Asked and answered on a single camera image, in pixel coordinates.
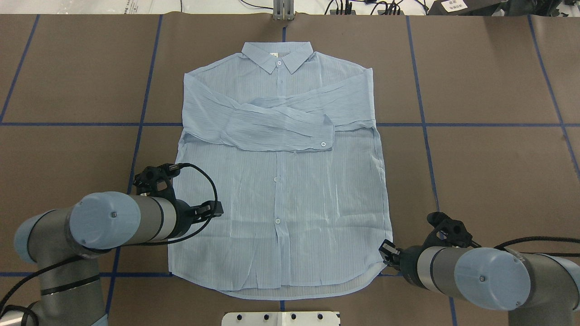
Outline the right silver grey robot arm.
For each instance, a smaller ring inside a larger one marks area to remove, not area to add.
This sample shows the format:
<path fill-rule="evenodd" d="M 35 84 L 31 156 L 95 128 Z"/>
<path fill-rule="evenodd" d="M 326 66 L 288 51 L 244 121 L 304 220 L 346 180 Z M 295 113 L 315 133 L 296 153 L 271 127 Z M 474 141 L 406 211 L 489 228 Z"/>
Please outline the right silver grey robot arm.
<path fill-rule="evenodd" d="M 579 312 L 579 266 L 515 250 L 411 246 L 383 241 L 385 264 L 411 285 L 482 309 L 508 313 L 510 326 L 573 326 Z"/>

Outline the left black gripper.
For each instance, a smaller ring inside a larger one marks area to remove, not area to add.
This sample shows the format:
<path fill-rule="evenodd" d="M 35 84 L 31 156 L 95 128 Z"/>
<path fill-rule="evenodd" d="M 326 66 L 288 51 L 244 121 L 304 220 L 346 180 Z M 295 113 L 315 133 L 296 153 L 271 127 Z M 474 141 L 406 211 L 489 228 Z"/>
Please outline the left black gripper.
<path fill-rule="evenodd" d="M 202 223 L 224 214 L 220 201 L 206 201 L 199 206 L 189 206 L 183 200 L 176 199 L 173 205 L 176 213 L 176 222 L 172 231 L 173 239 L 187 233 L 193 223 Z"/>

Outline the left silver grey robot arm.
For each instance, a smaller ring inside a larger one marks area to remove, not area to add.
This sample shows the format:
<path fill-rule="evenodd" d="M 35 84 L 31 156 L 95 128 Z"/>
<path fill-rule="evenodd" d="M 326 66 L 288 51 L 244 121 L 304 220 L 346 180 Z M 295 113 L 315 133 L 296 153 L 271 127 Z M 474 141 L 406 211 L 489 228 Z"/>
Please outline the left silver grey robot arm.
<path fill-rule="evenodd" d="M 168 245 L 190 227 L 223 214 L 219 201 L 98 192 L 74 206 L 23 222 L 14 236 L 20 258 L 38 271 L 1 300 L 3 326 L 107 326 L 97 258 L 122 246 Z"/>

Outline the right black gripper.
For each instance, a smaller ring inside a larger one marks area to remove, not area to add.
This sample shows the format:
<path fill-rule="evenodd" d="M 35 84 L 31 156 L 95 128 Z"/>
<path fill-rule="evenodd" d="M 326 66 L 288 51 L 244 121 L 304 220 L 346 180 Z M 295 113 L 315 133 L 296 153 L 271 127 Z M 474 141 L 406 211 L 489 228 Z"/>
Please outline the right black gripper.
<path fill-rule="evenodd" d="M 401 248 L 395 246 L 389 239 L 384 239 L 381 246 L 379 246 L 379 252 L 383 263 L 388 268 L 393 268 L 401 272 L 401 275 L 410 285 L 424 288 L 418 274 L 418 260 L 423 252 L 422 246 L 410 246 L 407 249 L 401 250 Z"/>

